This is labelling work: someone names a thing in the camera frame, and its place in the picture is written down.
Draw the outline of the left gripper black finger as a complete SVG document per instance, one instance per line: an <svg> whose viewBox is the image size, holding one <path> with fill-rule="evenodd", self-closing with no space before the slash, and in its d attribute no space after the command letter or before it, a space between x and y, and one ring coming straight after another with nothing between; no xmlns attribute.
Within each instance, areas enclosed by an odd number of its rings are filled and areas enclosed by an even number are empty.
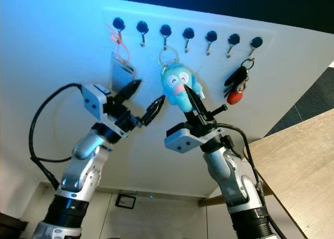
<svg viewBox="0 0 334 239"><path fill-rule="evenodd" d="M156 98L146 109L146 112L141 117L141 124L148 126L157 117L164 104L165 96L161 95Z"/></svg>
<svg viewBox="0 0 334 239"><path fill-rule="evenodd" d="M138 87L140 87L141 79L135 79L129 82L126 86L122 87L115 95L115 100L117 102L124 102L127 99L131 98L131 96L136 93Z"/></svg>

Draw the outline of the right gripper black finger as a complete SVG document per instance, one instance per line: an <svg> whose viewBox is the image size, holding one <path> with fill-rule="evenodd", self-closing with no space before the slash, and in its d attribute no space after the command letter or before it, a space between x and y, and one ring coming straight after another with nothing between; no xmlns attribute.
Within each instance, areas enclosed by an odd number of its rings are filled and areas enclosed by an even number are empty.
<svg viewBox="0 0 334 239"><path fill-rule="evenodd" d="M193 112L196 112L198 115L206 115L206 108L197 93L189 87L189 101L192 105Z"/></svg>
<svg viewBox="0 0 334 239"><path fill-rule="evenodd" d="M207 108L204 99L201 97L200 93L197 94L197 112L203 117L212 117L211 112Z"/></svg>

